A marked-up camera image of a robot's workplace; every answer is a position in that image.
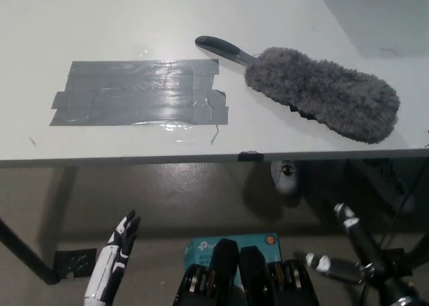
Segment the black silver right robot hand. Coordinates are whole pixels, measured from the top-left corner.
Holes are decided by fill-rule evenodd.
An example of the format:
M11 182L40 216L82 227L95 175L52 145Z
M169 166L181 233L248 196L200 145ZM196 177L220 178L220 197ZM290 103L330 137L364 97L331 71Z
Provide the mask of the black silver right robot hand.
M319 274L344 283L361 285L386 280L392 274L391 265L360 218L344 203L337 204L334 212L359 262L353 263L313 252L295 252L294 258Z

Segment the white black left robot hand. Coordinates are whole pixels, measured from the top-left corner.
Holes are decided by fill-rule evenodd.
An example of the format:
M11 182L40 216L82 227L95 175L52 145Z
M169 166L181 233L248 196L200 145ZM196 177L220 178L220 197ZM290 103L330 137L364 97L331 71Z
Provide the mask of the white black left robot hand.
M140 217L130 211L101 250L84 294L84 306L112 305L129 261Z

